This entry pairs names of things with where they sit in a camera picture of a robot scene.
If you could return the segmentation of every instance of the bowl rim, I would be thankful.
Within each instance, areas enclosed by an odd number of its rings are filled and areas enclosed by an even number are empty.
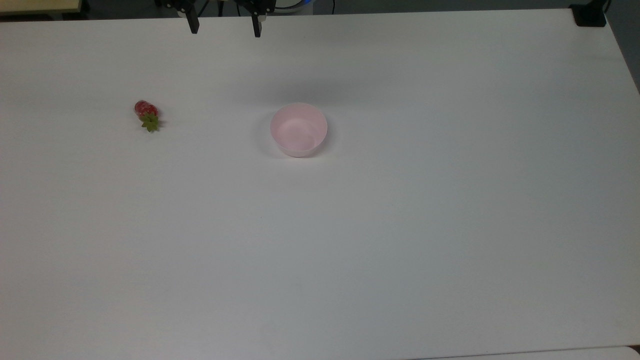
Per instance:
[[[322,133],[322,139],[320,139],[320,141],[318,142],[318,144],[317,144],[317,145],[315,145],[315,146],[313,146],[312,148],[309,148],[309,149],[306,149],[306,150],[294,150],[294,149],[289,149],[289,148],[287,148],[287,147],[283,146],[283,145],[282,145],[282,144],[281,144],[281,143],[276,139],[276,136],[275,136],[275,134],[273,133],[273,130],[274,130],[274,128],[273,128],[273,121],[276,119],[276,116],[278,115],[278,113],[280,113],[281,111],[285,110],[286,108],[288,108],[288,107],[290,107],[290,106],[294,106],[294,105],[305,105],[305,106],[310,106],[312,109],[316,110],[316,111],[317,111],[317,112],[322,116],[322,123],[324,124],[324,131],[323,131],[323,133]],[[278,144],[278,146],[279,146],[279,148],[281,148],[281,150],[283,150],[283,151],[284,151],[284,150],[286,150],[286,151],[289,151],[289,152],[293,152],[293,153],[301,154],[301,153],[305,153],[305,152],[313,151],[313,150],[317,149],[320,145],[322,145],[322,143],[324,142],[324,139],[326,138],[326,135],[327,135],[327,133],[328,133],[329,125],[328,125],[328,123],[327,123],[327,121],[326,121],[326,116],[324,115],[324,113],[323,113],[319,108],[317,108],[316,106],[313,106],[313,105],[311,105],[311,104],[309,104],[309,103],[306,103],[306,102],[292,102],[292,103],[290,103],[290,104],[287,104],[287,105],[285,105],[285,106],[282,106],[280,109],[278,109],[278,111],[276,111],[276,113],[275,113],[275,114],[273,114],[273,117],[271,118],[271,123],[269,124],[269,130],[270,130],[270,132],[271,132],[271,137],[272,137],[272,138],[273,138],[273,140],[276,142],[276,144]]]

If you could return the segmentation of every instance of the cable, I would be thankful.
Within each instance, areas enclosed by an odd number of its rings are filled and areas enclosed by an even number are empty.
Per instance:
[[[198,17],[202,16],[202,13],[204,13],[204,9],[207,7],[208,4],[209,4],[209,0],[206,0],[204,5],[202,5],[202,9],[200,9],[200,12],[198,13]]]

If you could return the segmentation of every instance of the black clamp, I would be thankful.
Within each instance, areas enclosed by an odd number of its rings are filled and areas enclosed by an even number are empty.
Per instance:
[[[609,9],[610,4],[611,0],[592,0],[587,5],[573,4],[569,8],[573,12],[576,25],[603,28],[607,24],[604,13]]]
[[[198,14],[193,6],[196,0],[161,0],[162,5],[166,8],[174,8],[176,11],[183,13],[189,21],[189,28],[192,34],[198,33],[200,22],[198,21]]]

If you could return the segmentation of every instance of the strawberry leaf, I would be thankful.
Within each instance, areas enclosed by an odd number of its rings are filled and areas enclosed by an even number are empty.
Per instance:
[[[145,112],[139,119],[142,121],[142,127],[145,127],[149,133],[160,130],[160,121],[156,114]]]

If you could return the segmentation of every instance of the black bracket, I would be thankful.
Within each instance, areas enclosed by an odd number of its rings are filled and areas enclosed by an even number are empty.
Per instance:
[[[608,0],[592,0],[587,5],[570,5],[575,24],[590,28],[603,28],[607,24],[602,8]]]
[[[276,8],[276,0],[235,0],[236,3],[245,8],[251,14],[253,23],[253,34],[259,38],[262,34],[262,22],[260,17],[273,13]]]
[[[162,5],[167,8],[174,8],[176,11],[181,12],[189,21],[189,28],[191,29],[192,34],[198,33],[198,28],[200,27],[200,21],[198,21],[198,13],[196,13],[196,9],[193,6],[195,4],[195,0],[161,0]]]

